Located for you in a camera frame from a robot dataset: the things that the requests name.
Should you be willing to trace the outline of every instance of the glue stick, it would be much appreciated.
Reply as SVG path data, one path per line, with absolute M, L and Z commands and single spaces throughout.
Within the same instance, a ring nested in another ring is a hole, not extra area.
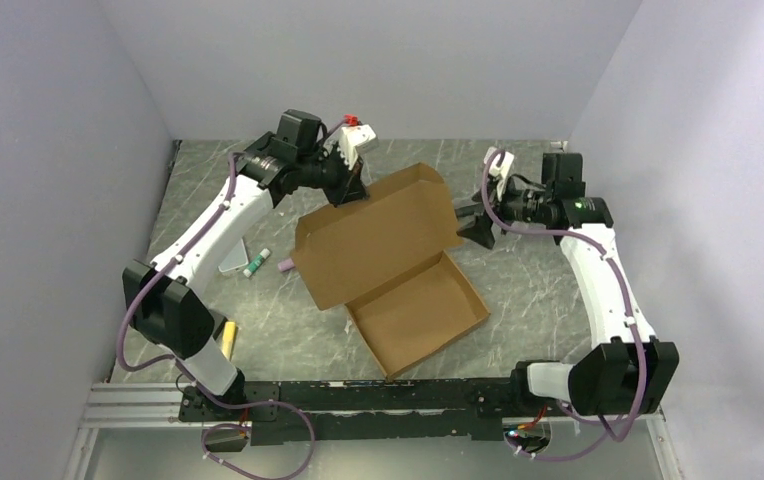
M 223 325 L 223 342 L 220 344 L 220 351 L 228 360 L 232 360 L 232 350 L 235 348 L 235 335 L 238 333 L 238 325 L 235 322 L 227 321 Z
M 244 276 L 247 278 L 250 278 L 253 273 L 255 273 L 256 270 L 258 270 L 258 267 L 261 266 L 262 263 L 264 263 L 265 260 L 267 260 L 267 257 L 270 256 L 270 249 L 265 248 L 261 251 L 251 262 L 249 265 L 247 265 L 247 268 L 244 269 Z

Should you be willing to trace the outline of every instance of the grey marble floor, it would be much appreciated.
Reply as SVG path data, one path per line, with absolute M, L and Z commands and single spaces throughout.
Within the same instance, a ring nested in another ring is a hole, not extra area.
M 247 142 L 183 142 L 155 222 L 149 258 L 169 247 L 193 223 L 227 174 L 226 155 Z M 517 156 L 515 170 L 539 177 L 547 142 L 496 140 L 383 140 L 365 158 L 371 183 L 417 162 L 436 168 L 456 205 L 476 191 L 481 159 L 491 145 Z M 325 203 L 323 193 L 302 190 L 286 198 L 244 237 L 251 256 L 269 248 L 273 256 L 252 279 L 215 273 L 203 301 L 240 327 L 233 362 L 250 380 L 381 379 L 381 371 L 343 307 L 317 310 L 296 272 L 282 274 L 276 263 L 293 247 L 300 216 Z M 519 360 L 576 361 L 588 352 L 585 308 L 566 259 L 543 237 L 500 237 L 493 251 L 466 243 L 453 259 L 482 294 L 492 313 L 486 323 L 425 360 L 400 378 L 507 376 Z M 129 361 L 160 350 L 131 331 Z M 167 382 L 177 371 L 167 364 L 127 374 L 114 382 Z

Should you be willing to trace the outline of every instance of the brown cardboard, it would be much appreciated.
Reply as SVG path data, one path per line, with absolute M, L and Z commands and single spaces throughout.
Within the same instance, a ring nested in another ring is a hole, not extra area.
M 346 305 L 391 380 L 489 312 L 444 251 L 462 239 L 438 172 L 417 164 L 370 185 L 368 193 L 368 200 L 300 218 L 291 257 L 319 309 Z

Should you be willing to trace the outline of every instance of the black metal frame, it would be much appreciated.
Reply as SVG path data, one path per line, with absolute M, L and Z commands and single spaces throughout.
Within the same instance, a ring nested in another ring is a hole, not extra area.
M 515 398 L 508 378 L 443 380 L 346 380 L 343 382 L 247 382 L 251 401 L 262 391 L 274 400 L 306 412 L 319 440 L 365 440 L 469 436 L 502 440 L 503 418 L 534 417 L 547 399 Z M 308 431 L 294 413 L 272 407 L 250 410 L 252 445 L 280 445 L 308 440 Z M 561 415 L 555 408 L 548 416 Z M 184 391 L 179 419 L 184 422 L 235 422 L 240 412 L 212 410 L 195 387 Z

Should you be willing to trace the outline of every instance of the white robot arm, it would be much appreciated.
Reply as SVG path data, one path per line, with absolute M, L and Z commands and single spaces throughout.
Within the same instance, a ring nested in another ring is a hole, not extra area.
M 318 140 L 325 132 L 319 118 L 285 112 L 276 134 L 232 154 L 234 178 L 173 245 L 149 265 L 132 261 L 123 273 L 131 326 L 226 403 L 243 403 L 244 376 L 221 353 L 212 336 L 214 315 L 200 298 L 241 237 L 297 188 L 319 188 L 335 206 L 367 197 L 361 155 L 378 140 L 370 126 L 351 119 Z
M 603 199 L 585 196 L 582 156 L 545 153 L 541 183 L 517 175 L 526 184 L 518 188 L 510 181 L 516 176 L 510 173 L 514 156 L 497 153 L 489 149 L 483 162 L 492 214 L 506 225 L 526 222 L 547 227 L 546 231 L 522 233 L 555 235 L 579 284 L 591 329 L 591 352 L 576 364 L 518 362 L 511 375 L 516 396 L 533 402 L 554 398 L 572 404 L 582 415 L 627 414 L 639 384 L 639 358 L 643 356 L 647 372 L 646 379 L 640 379 L 644 395 L 639 413 L 654 411 L 676 370 L 679 354 L 673 343 L 656 338 L 626 284 L 609 209 Z M 477 216 L 459 235 L 491 249 L 495 220 L 480 207 L 481 203 L 460 209 L 476 211 Z M 636 347 L 631 325 L 643 351 Z

